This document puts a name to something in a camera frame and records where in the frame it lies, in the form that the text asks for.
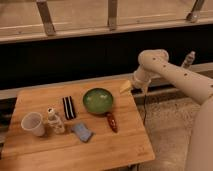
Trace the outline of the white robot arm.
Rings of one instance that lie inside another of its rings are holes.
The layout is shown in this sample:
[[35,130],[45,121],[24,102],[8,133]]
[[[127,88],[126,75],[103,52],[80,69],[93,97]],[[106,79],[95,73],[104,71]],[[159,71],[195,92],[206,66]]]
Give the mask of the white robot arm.
[[213,79],[168,62],[164,49],[144,50],[138,68],[120,92],[139,88],[148,92],[154,75],[160,75],[200,105],[188,146],[184,171],[213,171]]

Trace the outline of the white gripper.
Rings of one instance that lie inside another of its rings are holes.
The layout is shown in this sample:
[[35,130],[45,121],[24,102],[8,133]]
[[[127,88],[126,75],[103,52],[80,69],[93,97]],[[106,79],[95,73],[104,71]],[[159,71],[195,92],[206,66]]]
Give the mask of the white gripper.
[[153,77],[153,73],[145,70],[143,67],[139,66],[133,73],[132,83],[130,80],[126,80],[120,87],[120,92],[128,92],[133,89],[132,84],[135,88],[139,88],[142,90],[147,90],[149,84],[151,83],[151,79]]

